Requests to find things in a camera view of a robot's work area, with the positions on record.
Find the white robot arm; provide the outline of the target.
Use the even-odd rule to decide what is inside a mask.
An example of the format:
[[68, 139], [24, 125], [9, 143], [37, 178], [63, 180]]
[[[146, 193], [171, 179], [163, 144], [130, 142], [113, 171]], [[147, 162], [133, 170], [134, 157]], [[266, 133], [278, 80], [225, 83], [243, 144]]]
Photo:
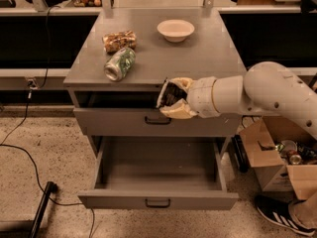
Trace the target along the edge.
[[275, 114], [317, 138], [317, 94], [293, 71], [273, 61], [257, 63], [244, 75], [167, 79], [157, 108], [173, 119]]

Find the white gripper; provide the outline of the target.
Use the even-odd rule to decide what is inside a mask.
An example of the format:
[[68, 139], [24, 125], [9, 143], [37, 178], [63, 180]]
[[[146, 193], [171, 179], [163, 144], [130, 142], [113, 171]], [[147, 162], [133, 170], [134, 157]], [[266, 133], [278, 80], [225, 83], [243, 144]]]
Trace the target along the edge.
[[178, 88], [187, 92], [186, 100], [180, 99], [171, 106], [164, 106], [159, 111], [172, 119], [190, 119], [198, 115], [201, 118], [218, 117], [220, 113], [213, 103], [214, 76], [193, 80], [189, 77], [176, 77], [170, 80]]

